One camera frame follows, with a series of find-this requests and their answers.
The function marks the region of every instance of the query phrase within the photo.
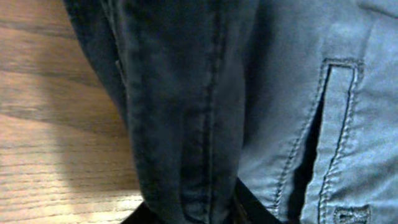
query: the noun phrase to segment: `denim fabric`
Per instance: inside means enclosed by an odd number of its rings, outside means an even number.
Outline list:
[[[162,222],[398,223],[395,0],[64,1]]]

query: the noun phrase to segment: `dark gray jeans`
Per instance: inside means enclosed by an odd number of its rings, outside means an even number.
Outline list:
[[[396,0],[64,1],[164,223],[398,223]]]

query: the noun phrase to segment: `wood grain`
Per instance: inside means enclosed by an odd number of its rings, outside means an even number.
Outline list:
[[[62,0],[0,0],[0,223],[120,223],[129,141]]]

